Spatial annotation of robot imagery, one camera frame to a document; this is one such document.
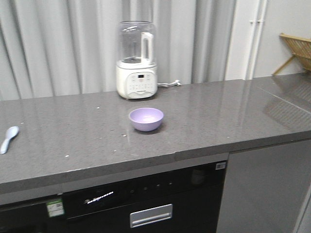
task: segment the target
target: barcode label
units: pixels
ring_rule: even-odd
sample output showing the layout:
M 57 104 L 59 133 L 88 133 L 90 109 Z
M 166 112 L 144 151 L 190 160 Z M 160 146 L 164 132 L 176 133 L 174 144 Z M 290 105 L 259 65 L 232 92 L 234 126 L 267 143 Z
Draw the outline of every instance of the barcode label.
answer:
M 63 215 L 65 213 L 63 202 L 61 199 L 47 202 L 47 209 L 49 217 L 55 217 Z
M 225 169 L 226 162 L 217 163 L 215 170 Z

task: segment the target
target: white plastic spoon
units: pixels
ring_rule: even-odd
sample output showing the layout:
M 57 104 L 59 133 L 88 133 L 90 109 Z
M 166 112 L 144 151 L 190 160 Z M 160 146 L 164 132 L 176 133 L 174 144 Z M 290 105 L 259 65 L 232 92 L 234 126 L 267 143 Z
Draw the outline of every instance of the white plastic spoon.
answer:
M 10 143 L 10 140 L 15 137 L 18 134 L 19 127 L 18 126 L 13 126 L 10 127 L 5 134 L 5 140 L 3 141 L 0 149 L 0 154 L 5 154 L 6 151 L 8 150 L 8 146 Z

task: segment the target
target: curtain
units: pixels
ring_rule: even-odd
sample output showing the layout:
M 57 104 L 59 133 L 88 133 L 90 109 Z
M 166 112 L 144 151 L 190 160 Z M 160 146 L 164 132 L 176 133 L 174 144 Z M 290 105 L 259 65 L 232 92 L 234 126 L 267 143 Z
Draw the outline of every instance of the curtain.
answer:
M 116 90 L 117 26 L 155 24 L 158 82 L 224 79 L 235 0 L 1 0 L 0 100 Z

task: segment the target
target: white wall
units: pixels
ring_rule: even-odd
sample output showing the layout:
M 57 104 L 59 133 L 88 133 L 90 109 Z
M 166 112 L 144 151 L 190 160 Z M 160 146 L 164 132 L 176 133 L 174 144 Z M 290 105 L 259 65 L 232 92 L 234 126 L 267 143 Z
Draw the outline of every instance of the white wall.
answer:
M 225 80 L 245 79 L 253 44 L 255 24 L 250 23 L 258 13 L 260 0 L 237 0 Z
M 311 0 L 268 0 L 254 77 L 270 76 L 291 57 L 280 33 L 311 38 Z M 302 71 L 293 61 L 279 75 Z

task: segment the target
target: dishwasher handle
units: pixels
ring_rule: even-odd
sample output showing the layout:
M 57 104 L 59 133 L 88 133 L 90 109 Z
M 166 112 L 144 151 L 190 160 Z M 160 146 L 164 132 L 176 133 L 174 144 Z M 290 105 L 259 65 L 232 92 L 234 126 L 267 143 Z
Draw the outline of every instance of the dishwasher handle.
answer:
M 141 210 L 130 214 L 130 227 L 140 227 L 143 225 L 163 221 L 172 218 L 173 204 L 162 205 L 155 208 Z

